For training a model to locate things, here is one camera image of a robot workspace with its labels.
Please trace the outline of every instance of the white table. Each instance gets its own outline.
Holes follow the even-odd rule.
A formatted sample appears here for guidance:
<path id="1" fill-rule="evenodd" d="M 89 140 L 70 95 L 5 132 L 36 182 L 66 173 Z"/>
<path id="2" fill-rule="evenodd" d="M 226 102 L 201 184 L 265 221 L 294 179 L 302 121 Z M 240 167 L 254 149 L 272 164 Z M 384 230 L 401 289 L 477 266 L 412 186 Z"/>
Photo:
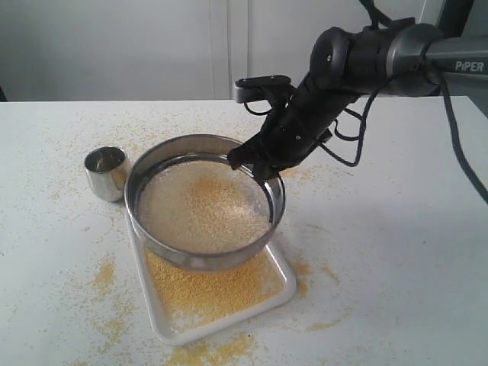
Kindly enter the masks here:
<path id="1" fill-rule="evenodd" d="M 467 98 L 454 109 L 488 184 L 488 120 Z M 0 104 L 0 364 L 175 364 L 149 324 L 124 208 L 90 192 L 83 159 L 116 144 L 134 160 L 186 133 L 245 140 L 261 123 L 232 101 Z M 284 180 L 277 240 L 312 268 L 307 296 L 208 345 L 250 334 L 232 364 L 488 362 L 488 207 L 455 160 L 440 98 L 378 99 L 359 167 L 317 150 Z"/>

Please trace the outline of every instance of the stainless steel cup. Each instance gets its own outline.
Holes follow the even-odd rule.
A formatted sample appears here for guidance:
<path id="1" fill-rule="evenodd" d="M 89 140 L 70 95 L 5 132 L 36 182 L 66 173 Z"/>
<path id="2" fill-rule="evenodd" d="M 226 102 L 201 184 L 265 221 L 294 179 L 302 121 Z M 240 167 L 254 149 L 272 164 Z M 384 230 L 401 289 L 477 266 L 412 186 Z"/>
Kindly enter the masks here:
<path id="1" fill-rule="evenodd" d="M 130 170 L 126 153 L 116 146 L 103 146 L 85 158 L 85 173 L 93 193 L 107 202 L 124 197 L 124 185 Z"/>

